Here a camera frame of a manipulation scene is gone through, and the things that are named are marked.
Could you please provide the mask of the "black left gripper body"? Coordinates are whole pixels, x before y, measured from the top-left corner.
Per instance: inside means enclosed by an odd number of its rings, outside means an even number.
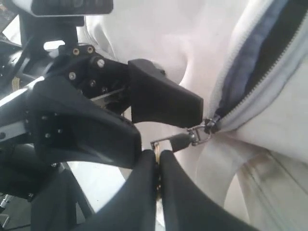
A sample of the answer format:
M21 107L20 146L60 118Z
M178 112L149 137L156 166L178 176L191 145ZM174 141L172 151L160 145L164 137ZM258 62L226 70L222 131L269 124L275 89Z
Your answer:
M22 48L14 76L22 85L40 76L62 77L103 108L115 113L129 108L127 66L78 41L77 29L84 25L83 16L21 14L19 23Z

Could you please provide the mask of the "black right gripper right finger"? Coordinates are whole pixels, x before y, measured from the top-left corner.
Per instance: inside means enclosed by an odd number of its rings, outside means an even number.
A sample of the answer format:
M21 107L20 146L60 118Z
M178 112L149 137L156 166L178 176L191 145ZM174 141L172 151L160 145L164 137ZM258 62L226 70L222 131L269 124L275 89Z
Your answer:
M255 231L205 195L188 177L175 155L160 155L161 196L167 231Z

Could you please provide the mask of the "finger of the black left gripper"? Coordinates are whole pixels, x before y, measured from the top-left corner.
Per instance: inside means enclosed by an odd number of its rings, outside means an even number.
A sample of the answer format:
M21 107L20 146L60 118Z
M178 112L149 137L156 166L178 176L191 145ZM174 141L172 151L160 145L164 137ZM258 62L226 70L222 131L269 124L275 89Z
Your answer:
M49 164L84 161L133 168L141 135L127 119L95 105L67 80L37 82L26 96L36 154Z
M203 120L204 100L168 79L145 59L128 62L133 123L158 122L191 128Z

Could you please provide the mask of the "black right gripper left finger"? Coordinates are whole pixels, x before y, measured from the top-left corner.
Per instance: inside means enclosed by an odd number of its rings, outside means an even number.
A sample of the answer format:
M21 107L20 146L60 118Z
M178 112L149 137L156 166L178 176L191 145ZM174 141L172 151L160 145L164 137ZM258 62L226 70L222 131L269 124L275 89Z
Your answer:
M80 225L82 231L154 231L157 164L154 152L142 152L115 196Z

